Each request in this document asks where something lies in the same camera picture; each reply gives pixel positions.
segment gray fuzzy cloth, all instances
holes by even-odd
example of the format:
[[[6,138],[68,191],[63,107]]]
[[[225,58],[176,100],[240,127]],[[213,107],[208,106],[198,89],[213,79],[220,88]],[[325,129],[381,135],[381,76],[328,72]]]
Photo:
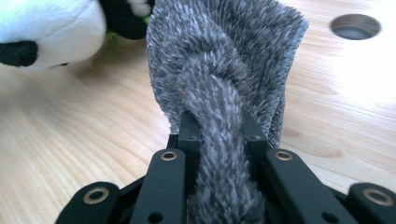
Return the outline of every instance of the gray fuzzy cloth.
[[[264,198],[249,179],[246,110],[278,147],[285,82],[307,22],[274,0],[157,0],[148,27],[154,95],[178,133],[188,109],[202,133],[192,223],[263,223]]]

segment panda's black ear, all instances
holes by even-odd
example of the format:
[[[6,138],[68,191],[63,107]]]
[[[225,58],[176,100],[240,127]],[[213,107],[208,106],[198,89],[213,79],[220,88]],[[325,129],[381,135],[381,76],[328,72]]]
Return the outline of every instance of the panda's black ear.
[[[0,43],[0,63],[27,67],[37,60],[38,46],[34,41]]]

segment table surface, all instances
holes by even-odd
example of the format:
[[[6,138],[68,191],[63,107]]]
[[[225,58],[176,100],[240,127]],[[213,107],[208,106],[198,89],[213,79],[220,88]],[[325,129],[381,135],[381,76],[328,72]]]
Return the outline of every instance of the table surface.
[[[396,191],[396,4],[284,2],[310,27],[287,82],[281,146],[335,189],[363,181]],[[329,23],[349,13],[378,19],[381,33],[334,35]],[[109,42],[83,63],[45,73],[0,66],[0,223],[53,223],[83,186],[126,186],[168,134],[145,40]]]

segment white fur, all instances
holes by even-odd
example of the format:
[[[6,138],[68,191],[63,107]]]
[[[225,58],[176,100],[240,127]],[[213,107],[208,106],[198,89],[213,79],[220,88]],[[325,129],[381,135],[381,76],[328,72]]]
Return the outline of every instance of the white fur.
[[[147,17],[151,11],[150,5],[146,0],[127,0],[131,5],[132,12],[138,17]]]
[[[103,45],[106,20],[93,0],[0,0],[0,43],[32,40],[45,70],[90,58]]]

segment plush toy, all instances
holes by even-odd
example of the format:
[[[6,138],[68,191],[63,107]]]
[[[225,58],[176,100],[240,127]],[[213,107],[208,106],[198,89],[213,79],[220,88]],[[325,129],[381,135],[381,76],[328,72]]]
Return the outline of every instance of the plush toy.
[[[0,63],[46,70],[90,58],[106,32],[144,38],[154,0],[0,0]]]

